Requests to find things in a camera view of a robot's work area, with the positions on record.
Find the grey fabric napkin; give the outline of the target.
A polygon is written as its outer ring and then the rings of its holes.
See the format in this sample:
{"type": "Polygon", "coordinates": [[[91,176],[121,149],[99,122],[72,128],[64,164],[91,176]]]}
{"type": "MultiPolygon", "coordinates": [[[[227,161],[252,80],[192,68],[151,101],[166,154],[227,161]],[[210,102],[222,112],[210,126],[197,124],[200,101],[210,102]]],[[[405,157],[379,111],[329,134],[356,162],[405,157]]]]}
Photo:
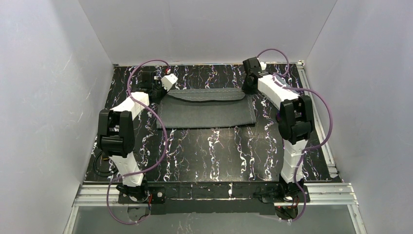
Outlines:
{"type": "Polygon", "coordinates": [[[225,128],[257,122],[251,95],[240,88],[171,90],[157,107],[166,129],[225,128]]]}

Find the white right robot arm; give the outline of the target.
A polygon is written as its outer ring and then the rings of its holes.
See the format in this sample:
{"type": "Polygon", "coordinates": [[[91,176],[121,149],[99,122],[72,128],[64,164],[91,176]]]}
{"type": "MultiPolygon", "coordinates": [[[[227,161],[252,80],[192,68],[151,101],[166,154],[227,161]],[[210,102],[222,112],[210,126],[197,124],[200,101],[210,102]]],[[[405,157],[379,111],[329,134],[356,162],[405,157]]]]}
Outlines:
{"type": "Polygon", "coordinates": [[[257,57],[243,61],[245,79],[242,90],[247,94],[261,93],[277,109],[278,130],[283,139],[281,181],[294,183],[302,180],[302,155],[314,131],[312,100],[299,95],[276,73],[267,71],[257,57]]]}

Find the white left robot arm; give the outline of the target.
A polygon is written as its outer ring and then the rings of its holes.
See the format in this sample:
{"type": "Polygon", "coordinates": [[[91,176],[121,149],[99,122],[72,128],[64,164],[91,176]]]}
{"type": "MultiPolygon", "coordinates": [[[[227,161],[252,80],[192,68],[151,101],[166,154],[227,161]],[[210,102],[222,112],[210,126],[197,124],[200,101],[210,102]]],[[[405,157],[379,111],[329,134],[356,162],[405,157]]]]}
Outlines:
{"type": "Polygon", "coordinates": [[[166,70],[163,77],[154,72],[143,72],[142,79],[130,90],[128,97],[111,109],[99,113],[97,146],[115,164],[122,176],[122,183],[128,188],[142,185],[145,171],[140,170],[134,158],[134,119],[143,111],[151,112],[166,130],[160,116],[149,108],[151,103],[160,103],[162,98],[177,82],[177,77],[166,70]]]}

